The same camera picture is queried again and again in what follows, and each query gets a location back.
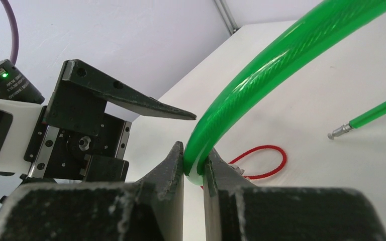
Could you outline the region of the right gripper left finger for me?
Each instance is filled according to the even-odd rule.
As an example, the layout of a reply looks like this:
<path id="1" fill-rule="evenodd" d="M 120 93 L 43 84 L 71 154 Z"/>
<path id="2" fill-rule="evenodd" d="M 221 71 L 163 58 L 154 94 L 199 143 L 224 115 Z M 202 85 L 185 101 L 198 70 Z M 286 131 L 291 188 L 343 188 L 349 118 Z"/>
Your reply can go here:
<path id="1" fill-rule="evenodd" d="M 0 240 L 182 240 L 183 144 L 138 181 L 17 188 L 0 210 Z"/>

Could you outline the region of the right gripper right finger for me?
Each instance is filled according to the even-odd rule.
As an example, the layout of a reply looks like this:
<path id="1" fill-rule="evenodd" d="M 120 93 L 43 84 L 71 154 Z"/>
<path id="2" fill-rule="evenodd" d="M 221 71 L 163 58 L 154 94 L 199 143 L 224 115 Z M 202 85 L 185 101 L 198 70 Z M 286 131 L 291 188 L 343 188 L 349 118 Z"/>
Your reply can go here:
<path id="1" fill-rule="evenodd" d="M 256 186 L 216 150 L 204 172 L 207 240 L 386 240 L 372 203 L 355 189 Z"/>

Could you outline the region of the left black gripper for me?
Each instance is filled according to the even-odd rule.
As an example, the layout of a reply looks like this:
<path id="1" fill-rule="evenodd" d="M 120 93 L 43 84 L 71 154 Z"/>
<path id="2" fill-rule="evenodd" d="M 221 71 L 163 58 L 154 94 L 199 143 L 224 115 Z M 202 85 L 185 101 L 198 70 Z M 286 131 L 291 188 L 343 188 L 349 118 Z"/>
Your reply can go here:
<path id="1" fill-rule="evenodd" d="M 197 118 L 140 93 L 80 59 L 66 60 L 25 151 L 24 160 L 31 163 L 27 176 L 124 182 L 129 168 L 124 154 L 132 124 L 104 114 L 108 102 L 143 116 L 188 121 Z"/>

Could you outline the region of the red cable lock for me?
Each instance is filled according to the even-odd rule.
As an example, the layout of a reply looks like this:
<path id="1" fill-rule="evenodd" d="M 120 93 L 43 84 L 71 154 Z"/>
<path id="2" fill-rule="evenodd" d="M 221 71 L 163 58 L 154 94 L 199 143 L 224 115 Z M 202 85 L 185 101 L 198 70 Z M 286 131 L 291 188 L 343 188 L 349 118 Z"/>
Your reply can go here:
<path id="1" fill-rule="evenodd" d="M 288 186 L 284 177 L 290 158 L 281 146 L 266 143 L 216 145 L 214 151 L 236 177 L 257 186 Z"/>

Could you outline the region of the green cable lock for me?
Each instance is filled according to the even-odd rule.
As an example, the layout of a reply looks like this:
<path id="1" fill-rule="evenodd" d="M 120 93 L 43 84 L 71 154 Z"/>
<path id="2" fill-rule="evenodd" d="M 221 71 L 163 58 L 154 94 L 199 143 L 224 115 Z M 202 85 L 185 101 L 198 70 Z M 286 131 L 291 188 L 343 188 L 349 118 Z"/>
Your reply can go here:
<path id="1" fill-rule="evenodd" d="M 222 136 L 294 73 L 386 13 L 386 1 L 322 1 L 257 54 L 219 93 L 187 142 L 188 181 L 202 185 L 205 160 Z"/>

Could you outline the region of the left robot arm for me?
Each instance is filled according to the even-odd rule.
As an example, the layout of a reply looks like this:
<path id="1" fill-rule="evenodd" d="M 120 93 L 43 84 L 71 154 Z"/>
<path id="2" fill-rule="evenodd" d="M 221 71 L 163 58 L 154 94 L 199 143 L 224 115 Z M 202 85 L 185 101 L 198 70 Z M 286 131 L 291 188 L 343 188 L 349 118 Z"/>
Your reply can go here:
<path id="1" fill-rule="evenodd" d="M 143 116 L 196 119 L 79 59 L 64 61 L 45 103 L 10 60 L 0 61 L 0 208 L 28 181 L 124 181 L 131 123 L 107 114 L 108 103 Z"/>

